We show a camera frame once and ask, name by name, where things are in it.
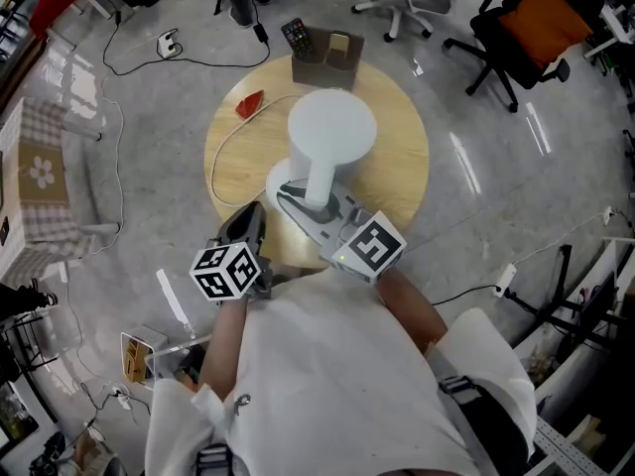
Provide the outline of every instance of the orange pillow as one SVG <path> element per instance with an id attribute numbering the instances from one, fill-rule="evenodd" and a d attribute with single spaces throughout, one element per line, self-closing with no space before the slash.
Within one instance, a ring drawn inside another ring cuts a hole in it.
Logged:
<path id="1" fill-rule="evenodd" d="M 592 34 L 566 0 L 521 0 L 498 19 L 541 70 Z"/>

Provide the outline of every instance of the white flower pattern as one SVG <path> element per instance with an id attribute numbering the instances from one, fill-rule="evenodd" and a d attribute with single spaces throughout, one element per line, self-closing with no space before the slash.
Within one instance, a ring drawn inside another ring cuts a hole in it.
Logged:
<path id="1" fill-rule="evenodd" d="M 40 156 L 36 156 L 33 159 L 33 167 L 30 169 L 29 174 L 31 178 L 34 179 L 38 183 L 38 187 L 44 190 L 48 185 L 53 185 L 55 183 L 56 178 L 51 173 L 51 169 L 53 165 L 51 161 L 46 159 L 42 160 Z"/>

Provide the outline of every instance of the gray floor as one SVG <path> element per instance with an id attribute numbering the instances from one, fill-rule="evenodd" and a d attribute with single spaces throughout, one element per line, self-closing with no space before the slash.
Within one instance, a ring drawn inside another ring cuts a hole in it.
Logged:
<path id="1" fill-rule="evenodd" d="M 119 69 L 153 60 L 154 40 L 120 56 L 178 27 L 188 57 L 258 60 L 263 51 L 253 32 L 237 28 L 226 14 L 212 16 L 214 1 L 162 0 L 126 16 L 109 58 Z M 458 0 L 449 19 L 431 18 L 436 31 L 428 40 L 414 24 L 405 23 L 399 40 L 391 45 L 382 40 L 389 27 L 386 16 L 350 13 L 350 6 L 359 1 L 363 0 L 274 0 L 259 11 L 271 38 L 272 58 L 289 52 L 279 28 L 297 16 L 307 24 L 363 35 L 364 59 L 393 77 L 419 109 L 430 142 L 430 182 L 407 232 L 411 251 L 399 266 L 432 301 L 495 282 L 507 263 L 554 242 L 606 205 L 628 212 L 632 173 L 621 135 L 631 124 L 626 98 L 614 76 L 602 77 L 582 58 L 582 47 L 566 54 L 571 65 L 566 83 L 555 80 L 531 91 L 515 85 L 520 110 L 512 115 L 501 102 L 507 96 L 494 76 L 467 97 L 464 89 L 481 65 L 460 51 L 442 51 L 448 36 L 472 40 L 468 22 L 481 0 Z M 89 178 L 90 191 L 72 193 L 82 221 L 90 221 L 92 205 L 101 220 L 117 220 L 114 159 L 121 119 L 99 88 L 106 72 L 101 55 L 114 23 L 88 9 L 82 16 L 67 14 L 57 28 L 78 43 L 77 49 L 67 53 L 50 45 L 20 93 L 45 94 L 103 126 L 101 143 L 80 144 L 67 138 L 69 183 L 82 184 L 81 177 Z M 99 376 L 122 379 L 119 334 L 138 323 L 168 333 L 171 341 L 187 338 L 159 286 L 159 269 L 165 269 L 198 334 L 205 334 L 213 320 L 213 308 L 188 277 L 195 251 L 218 227 L 204 183 L 203 146 L 220 100 L 244 75 L 243 69 L 178 63 L 147 66 L 103 82 L 106 96 L 118 101 L 125 115 L 119 171 L 126 225 L 111 249 L 70 271 L 71 305 L 83 335 L 80 354 Z M 627 233 L 621 218 L 604 227 L 596 217 L 564 239 L 573 243 L 570 282 L 601 248 L 601 235 Z M 544 300 L 552 287 L 557 249 L 519 264 L 514 289 L 534 302 Z M 104 382 L 76 361 L 79 333 L 66 307 L 64 285 L 57 277 L 48 285 L 62 298 L 48 318 L 48 329 L 56 335 L 49 350 L 59 352 L 61 360 L 51 366 L 55 374 L 43 369 L 37 378 L 63 426 L 73 434 L 93 409 L 72 380 L 86 381 L 93 395 Z M 529 321 L 518 307 L 494 301 L 488 291 L 445 304 L 440 312 L 452 320 L 473 305 L 483 307 L 510 341 Z M 151 398 L 140 387 L 132 390 Z M 134 409 L 139 427 L 115 403 L 97 423 L 130 474 L 142 469 L 147 426 L 143 407 Z"/>

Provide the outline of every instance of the forearm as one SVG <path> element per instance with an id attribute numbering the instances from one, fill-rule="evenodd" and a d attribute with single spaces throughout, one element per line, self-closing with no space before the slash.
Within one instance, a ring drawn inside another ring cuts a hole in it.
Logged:
<path id="1" fill-rule="evenodd" d="M 207 384 L 222 401 L 236 386 L 238 358 L 246 317 L 247 297 L 227 301 L 220 308 L 211 328 L 198 385 Z"/>
<path id="2" fill-rule="evenodd" d="M 375 285 L 386 308 L 397 318 L 422 354 L 447 332 L 442 317 L 404 275 L 393 268 Z"/>

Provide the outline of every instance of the red triangular object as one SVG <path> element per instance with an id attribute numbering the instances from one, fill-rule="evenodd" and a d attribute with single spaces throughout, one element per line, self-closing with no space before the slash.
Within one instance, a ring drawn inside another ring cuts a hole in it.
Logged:
<path id="1" fill-rule="evenodd" d="M 246 120 L 260 109 L 264 98 L 265 90 L 260 90 L 256 93 L 252 93 L 251 95 L 240 101 L 240 104 L 236 106 L 236 113 L 238 113 L 238 116 L 240 116 L 240 118 Z"/>

